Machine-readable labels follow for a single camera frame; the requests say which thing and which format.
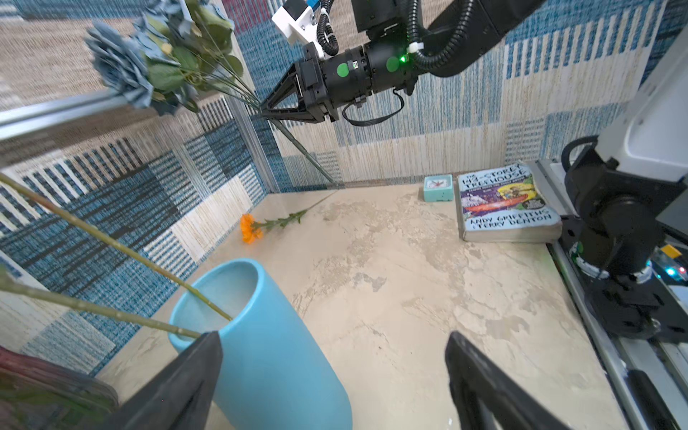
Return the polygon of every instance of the marble-pattern tabletop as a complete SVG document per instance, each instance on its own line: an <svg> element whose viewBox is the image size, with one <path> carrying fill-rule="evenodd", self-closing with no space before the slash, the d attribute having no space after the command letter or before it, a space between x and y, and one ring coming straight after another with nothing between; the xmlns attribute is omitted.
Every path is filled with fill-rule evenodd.
<svg viewBox="0 0 688 430"><path fill-rule="evenodd" d="M460 428L444 364L452 330L572 429L627 428L544 244L464 242L455 203L423 202L419 185L269 195L253 214L329 194L301 225L251 245L233 231L191 281L234 258L263 264L344 384L355 429ZM181 293L154 318L168 321ZM98 377L126 400L175 357L144 327ZM213 405L206 428L232 427Z"/></svg>

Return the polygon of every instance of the blue vase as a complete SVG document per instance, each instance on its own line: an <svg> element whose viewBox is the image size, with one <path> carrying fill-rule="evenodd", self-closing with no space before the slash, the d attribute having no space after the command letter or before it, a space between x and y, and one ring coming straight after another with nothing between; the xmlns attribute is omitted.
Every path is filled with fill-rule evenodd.
<svg viewBox="0 0 688 430"><path fill-rule="evenodd" d="M219 332L224 357L213 400L237 430L351 430L344 386L263 266L232 260L193 286L234 319L186 292L170 324ZM177 352L193 342L169 339Z"/></svg>

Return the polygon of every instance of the blue rose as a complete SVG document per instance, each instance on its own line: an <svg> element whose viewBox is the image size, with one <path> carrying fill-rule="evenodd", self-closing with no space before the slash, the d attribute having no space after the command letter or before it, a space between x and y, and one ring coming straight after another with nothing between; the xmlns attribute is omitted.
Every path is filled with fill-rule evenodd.
<svg viewBox="0 0 688 430"><path fill-rule="evenodd" d="M133 106L150 106L153 85L147 79L148 68L139 45L102 22L95 22L88 34L91 38L85 39L86 44L94 53L93 66L103 82Z"/></svg>

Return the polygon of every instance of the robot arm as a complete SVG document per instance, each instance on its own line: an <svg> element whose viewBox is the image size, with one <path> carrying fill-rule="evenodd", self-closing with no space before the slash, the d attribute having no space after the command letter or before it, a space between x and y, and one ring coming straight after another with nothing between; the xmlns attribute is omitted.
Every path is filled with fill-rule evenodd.
<svg viewBox="0 0 688 430"><path fill-rule="evenodd" d="M300 24L288 28L289 35L311 34L304 48L304 59L294 63L272 93L263 101L261 112L267 118L301 122L339 119L337 109L360 107L367 97L388 89L404 90L407 95L421 74L440 77L459 74L527 18L544 0L455 0L427 28L420 22L419 0L352 0L356 29L366 32L369 43L324 58L322 47L313 41L312 28L306 26L311 14L303 0L288 0L280 8ZM277 107L295 94L296 107ZM368 121L351 121L353 125L378 124L394 114Z"/></svg>
<svg viewBox="0 0 688 430"><path fill-rule="evenodd" d="M591 141L565 178L585 223L585 260L612 276L642 272L664 238L655 218L686 188L688 31L679 35L625 112ZM565 169L568 154L567 149L562 154Z"/></svg>

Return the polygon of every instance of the orange carnation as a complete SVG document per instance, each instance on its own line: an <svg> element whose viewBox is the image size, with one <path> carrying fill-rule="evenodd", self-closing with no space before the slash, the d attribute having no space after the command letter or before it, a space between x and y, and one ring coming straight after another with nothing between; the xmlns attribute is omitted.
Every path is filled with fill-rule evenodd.
<svg viewBox="0 0 688 430"><path fill-rule="evenodd" d="M256 224L253 215L245 213L241 216L239 226L241 227L241 233L244 235L244 242L247 244L252 244L256 239L263 237L263 231L260 227L256 227L253 224Z"/></svg>

